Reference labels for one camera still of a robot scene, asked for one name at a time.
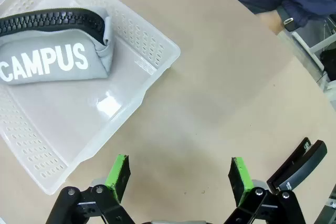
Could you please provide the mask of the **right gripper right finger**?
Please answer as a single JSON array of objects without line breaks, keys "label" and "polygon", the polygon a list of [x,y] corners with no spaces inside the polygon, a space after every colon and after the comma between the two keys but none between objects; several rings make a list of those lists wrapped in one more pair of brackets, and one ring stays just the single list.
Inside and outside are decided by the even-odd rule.
[{"label": "right gripper right finger", "polygon": [[241,157],[231,160],[228,178],[236,202],[236,208],[226,223],[305,223],[299,202],[290,190],[273,194],[257,187],[249,175]]}]

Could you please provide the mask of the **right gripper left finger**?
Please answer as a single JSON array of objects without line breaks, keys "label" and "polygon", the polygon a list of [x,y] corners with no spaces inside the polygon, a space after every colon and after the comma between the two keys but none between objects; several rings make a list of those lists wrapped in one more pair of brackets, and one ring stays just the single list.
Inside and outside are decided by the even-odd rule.
[{"label": "right gripper left finger", "polygon": [[52,223],[88,223],[93,217],[100,217],[103,223],[131,223],[121,206],[130,175],[129,157],[119,154],[103,184],[84,191],[63,188],[52,208]]}]

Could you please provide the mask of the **person's left hand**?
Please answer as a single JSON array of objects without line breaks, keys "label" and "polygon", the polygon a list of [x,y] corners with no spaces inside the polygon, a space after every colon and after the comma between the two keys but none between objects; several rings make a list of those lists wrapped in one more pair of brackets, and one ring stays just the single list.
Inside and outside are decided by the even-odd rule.
[{"label": "person's left hand", "polygon": [[260,21],[266,25],[275,35],[284,30],[284,25],[276,10],[256,14]]}]

